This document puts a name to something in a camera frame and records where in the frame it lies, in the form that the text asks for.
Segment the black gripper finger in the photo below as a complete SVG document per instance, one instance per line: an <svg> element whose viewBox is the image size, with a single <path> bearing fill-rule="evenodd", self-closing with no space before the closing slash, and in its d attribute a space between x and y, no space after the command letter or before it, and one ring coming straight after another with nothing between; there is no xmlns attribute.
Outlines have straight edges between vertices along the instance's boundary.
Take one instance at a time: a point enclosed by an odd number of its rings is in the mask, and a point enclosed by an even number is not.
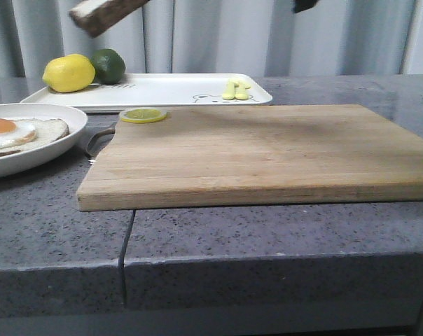
<svg viewBox="0 0 423 336"><path fill-rule="evenodd" d="M314 8L319 0L294 0L293 1L293 13L302 13L309 9Z"/></svg>

